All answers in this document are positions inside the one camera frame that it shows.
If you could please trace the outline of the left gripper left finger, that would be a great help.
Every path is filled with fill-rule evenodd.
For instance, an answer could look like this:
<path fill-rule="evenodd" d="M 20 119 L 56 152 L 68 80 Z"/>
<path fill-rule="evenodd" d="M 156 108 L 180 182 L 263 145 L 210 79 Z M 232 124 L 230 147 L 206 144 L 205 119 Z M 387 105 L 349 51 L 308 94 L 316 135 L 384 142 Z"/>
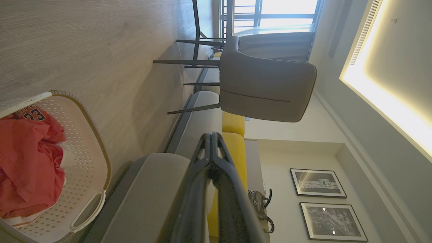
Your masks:
<path fill-rule="evenodd" d="M 205 133 L 199 139 L 162 228 L 161 243 L 205 242 L 206 190 L 215 137 L 216 133 Z"/>

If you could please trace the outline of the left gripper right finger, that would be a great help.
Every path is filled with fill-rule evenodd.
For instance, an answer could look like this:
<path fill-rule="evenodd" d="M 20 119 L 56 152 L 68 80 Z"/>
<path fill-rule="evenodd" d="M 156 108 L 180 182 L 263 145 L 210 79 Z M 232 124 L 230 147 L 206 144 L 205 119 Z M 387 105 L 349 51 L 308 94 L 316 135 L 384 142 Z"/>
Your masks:
<path fill-rule="evenodd" d="M 266 243 L 222 135 L 210 137 L 209 178 L 218 190 L 218 243 Z"/>

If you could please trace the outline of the white laundry basket brown rim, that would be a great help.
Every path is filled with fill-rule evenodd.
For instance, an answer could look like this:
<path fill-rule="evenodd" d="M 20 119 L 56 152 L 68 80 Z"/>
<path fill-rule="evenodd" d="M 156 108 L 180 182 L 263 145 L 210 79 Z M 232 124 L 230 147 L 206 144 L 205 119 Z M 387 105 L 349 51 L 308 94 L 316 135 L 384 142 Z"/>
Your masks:
<path fill-rule="evenodd" d="M 17 229 L 0 218 L 0 243 L 69 243 L 103 208 L 111 165 L 96 127 L 74 95 L 52 90 L 3 101 L 0 117 L 30 105 L 42 108 L 64 127 L 74 164 L 66 170 L 59 201 L 36 221 Z"/>

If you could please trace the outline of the black glossy handbag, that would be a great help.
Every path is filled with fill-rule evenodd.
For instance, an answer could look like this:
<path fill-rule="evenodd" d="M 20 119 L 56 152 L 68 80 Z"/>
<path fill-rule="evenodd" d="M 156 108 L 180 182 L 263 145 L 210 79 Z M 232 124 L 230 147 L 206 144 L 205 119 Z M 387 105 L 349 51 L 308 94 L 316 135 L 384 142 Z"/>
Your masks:
<path fill-rule="evenodd" d="M 267 216 L 266 214 L 266 209 L 267 206 L 270 204 L 271 199 L 272 199 L 272 189 L 269 189 L 269 197 L 265 197 L 262 193 L 258 192 L 258 191 L 247 191 L 247 195 L 249 200 L 251 201 L 255 212 L 259 218 L 259 220 L 263 221 L 267 221 L 268 223 L 270 223 L 271 229 L 268 231 L 266 229 L 263 229 L 265 233 L 273 233 L 275 226 L 273 223 L 273 220 Z"/>

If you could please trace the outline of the grey fabric sofa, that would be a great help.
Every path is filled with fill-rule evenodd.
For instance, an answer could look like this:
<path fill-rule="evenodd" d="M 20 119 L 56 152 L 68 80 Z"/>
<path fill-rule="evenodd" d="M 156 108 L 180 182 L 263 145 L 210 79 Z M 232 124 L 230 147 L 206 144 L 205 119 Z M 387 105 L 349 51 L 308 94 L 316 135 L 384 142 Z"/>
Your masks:
<path fill-rule="evenodd" d="M 181 114 L 165 151 L 131 164 L 82 243 L 156 243 L 201 135 L 221 133 L 222 117 Z"/>

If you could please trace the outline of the large yellow cushion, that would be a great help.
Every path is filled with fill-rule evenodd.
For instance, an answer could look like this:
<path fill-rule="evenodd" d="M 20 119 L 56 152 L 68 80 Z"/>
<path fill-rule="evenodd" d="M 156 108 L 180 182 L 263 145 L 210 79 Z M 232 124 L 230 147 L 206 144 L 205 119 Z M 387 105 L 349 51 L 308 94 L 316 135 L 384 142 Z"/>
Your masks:
<path fill-rule="evenodd" d="M 247 162 L 244 138 L 236 133 L 222 132 L 222 138 L 232 158 L 239 177 L 247 191 Z M 210 237 L 219 237 L 218 231 L 218 190 L 215 190 L 214 200 L 210 212 L 207 214 Z"/>

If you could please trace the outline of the small yellow cushion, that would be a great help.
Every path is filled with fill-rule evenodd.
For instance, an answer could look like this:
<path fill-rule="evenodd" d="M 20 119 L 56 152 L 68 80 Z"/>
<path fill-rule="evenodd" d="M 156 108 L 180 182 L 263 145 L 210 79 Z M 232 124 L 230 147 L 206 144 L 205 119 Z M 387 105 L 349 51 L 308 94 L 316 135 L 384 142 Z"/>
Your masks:
<path fill-rule="evenodd" d="M 222 115 L 222 132 L 224 133 L 236 133 L 244 137 L 244 116 L 223 112 Z"/>

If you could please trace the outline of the black framed picture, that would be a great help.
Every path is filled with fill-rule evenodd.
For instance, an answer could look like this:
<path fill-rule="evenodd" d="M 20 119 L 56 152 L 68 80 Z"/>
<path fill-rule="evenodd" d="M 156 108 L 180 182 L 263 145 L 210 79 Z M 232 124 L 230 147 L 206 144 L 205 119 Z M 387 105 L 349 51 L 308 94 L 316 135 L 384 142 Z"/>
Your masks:
<path fill-rule="evenodd" d="M 297 196 L 347 198 L 347 194 L 332 170 L 290 168 Z"/>
<path fill-rule="evenodd" d="M 300 202 L 299 206 L 309 240 L 369 241 L 352 205 Z"/>

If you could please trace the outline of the grey chair black legs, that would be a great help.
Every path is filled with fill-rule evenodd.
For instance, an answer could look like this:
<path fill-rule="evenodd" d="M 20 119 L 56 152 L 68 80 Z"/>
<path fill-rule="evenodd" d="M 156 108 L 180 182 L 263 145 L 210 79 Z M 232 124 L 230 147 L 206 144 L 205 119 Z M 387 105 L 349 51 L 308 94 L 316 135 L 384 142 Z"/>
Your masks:
<path fill-rule="evenodd" d="M 252 57 L 239 50 L 239 37 L 229 37 L 219 60 L 154 60 L 159 64 L 219 68 L 219 102 L 174 111 L 173 114 L 220 108 L 222 111 L 261 120 L 299 122 L 309 104 L 317 78 L 314 65 L 288 60 Z"/>

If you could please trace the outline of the red basketball jersey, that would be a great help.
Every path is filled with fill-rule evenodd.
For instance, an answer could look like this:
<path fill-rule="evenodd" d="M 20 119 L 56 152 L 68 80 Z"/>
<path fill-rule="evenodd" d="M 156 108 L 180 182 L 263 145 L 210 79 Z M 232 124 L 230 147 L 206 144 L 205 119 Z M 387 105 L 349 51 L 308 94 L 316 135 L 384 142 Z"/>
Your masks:
<path fill-rule="evenodd" d="M 38 106 L 0 118 L 0 217 L 29 218 L 54 206 L 65 183 L 64 127 Z"/>

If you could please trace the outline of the grey curtain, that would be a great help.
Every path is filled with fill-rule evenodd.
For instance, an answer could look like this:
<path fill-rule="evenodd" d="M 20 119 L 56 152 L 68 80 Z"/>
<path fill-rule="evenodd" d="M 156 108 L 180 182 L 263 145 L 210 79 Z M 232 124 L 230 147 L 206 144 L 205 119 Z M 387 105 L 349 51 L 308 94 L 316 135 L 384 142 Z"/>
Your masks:
<path fill-rule="evenodd" d="M 239 51 L 246 55 L 307 63 L 315 29 L 316 24 L 258 26 L 233 35 L 239 37 Z"/>

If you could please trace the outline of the black table legs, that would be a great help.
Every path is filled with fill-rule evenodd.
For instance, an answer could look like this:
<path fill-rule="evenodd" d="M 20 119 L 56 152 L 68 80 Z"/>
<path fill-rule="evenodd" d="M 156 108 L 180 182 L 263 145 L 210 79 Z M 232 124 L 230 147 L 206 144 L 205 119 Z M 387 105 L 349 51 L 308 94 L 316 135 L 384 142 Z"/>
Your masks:
<path fill-rule="evenodd" d="M 230 39 L 233 36 L 233 26 L 234 26 L 234 2 L 235 0 L 226 0 L 226 38 L 224 40 Z M 193 51 L 193 60 L 192 60 L 192 68 L 218 68 L 219 63 L 216 60 L 198 60 L 198 50 L 199 45 L 209 44 L 210 46 L 224 46 L 222 43 L 216 43 L 216 42 L 207 42 L 200 40 L 201 38 L 201 31 L 200 31 L 200 24 L 199 24 L 199 13 L 198 13 L 198 5 L 197 0 L 192 0 L 192 6 L 193 6 L 193 15 L 194 15 L 194 21 L 195 21 L 195 29 L 196 29 L 196 35 L 195 40 L 193 41 L 194 44 L 194 51 Z"/>

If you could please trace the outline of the window railing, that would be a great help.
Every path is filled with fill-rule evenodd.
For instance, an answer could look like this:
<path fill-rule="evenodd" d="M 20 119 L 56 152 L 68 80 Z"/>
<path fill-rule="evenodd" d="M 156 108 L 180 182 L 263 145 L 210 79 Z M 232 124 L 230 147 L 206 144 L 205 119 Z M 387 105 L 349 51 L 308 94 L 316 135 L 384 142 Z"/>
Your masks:
<path fill-rule="evenodd" d="M 218 0 L 219 35 L 226 37 L 228 1 L 231 30 L 239 36 L 260 33 L 314 32 L 324 0 Z"/>

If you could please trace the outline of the ceiling air vent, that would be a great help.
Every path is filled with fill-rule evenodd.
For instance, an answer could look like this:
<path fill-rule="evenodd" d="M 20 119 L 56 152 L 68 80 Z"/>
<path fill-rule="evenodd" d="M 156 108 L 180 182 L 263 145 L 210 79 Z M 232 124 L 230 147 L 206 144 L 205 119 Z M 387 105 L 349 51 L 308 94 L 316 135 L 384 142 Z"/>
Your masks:
<path fill-rule="evenodd" d="M 352 43 L 349 65 L 354 65 L 358 59 L 358 56 L 361 54 L 363 46 L 365 45 L 367 37 L 369 36 L 370 28 L 373 26 L 382 2 L 383 0 L 368 0 L 368 4 L 358 27 L 355 40 Z"/>

